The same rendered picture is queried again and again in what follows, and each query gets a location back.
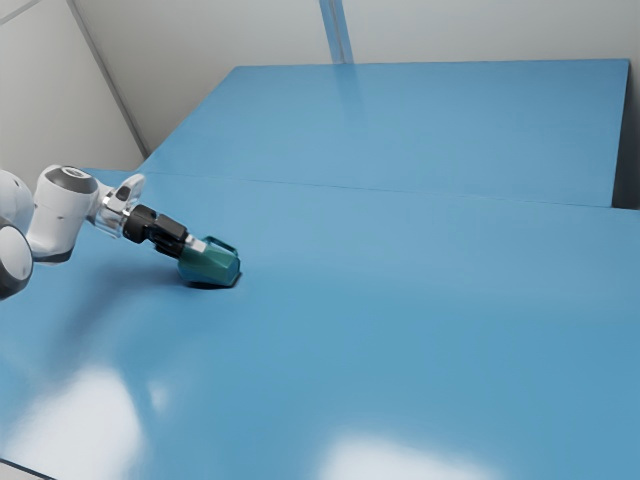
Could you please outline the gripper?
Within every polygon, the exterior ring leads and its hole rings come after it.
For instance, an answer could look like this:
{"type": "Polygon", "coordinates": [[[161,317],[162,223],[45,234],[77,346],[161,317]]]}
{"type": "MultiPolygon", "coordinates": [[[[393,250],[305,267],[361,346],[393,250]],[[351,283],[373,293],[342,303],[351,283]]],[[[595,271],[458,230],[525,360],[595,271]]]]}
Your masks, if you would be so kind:
{"type": "Polygon", "coordinates": [[[124,222],[123,236],[136,244],[149,240],[159,253],[174,259],[182,252],[203,254],[206,251],[206,242],[188,235],[184,225],[142,204],[130,211],[124,222]]]}

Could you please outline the teal faceted mug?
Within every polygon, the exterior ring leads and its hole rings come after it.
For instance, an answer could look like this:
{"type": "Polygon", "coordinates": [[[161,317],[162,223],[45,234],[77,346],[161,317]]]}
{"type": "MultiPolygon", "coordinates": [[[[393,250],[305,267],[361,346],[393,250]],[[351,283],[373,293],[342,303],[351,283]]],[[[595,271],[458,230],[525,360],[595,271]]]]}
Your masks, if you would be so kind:
{"type": "Polygon", "coordinates": [[[238,251],[221,240],[206,236],[203,254],[188,252],[178,258],[178,271],[187,282],[232,287],[240,276],[241,261],[238,251]]]}

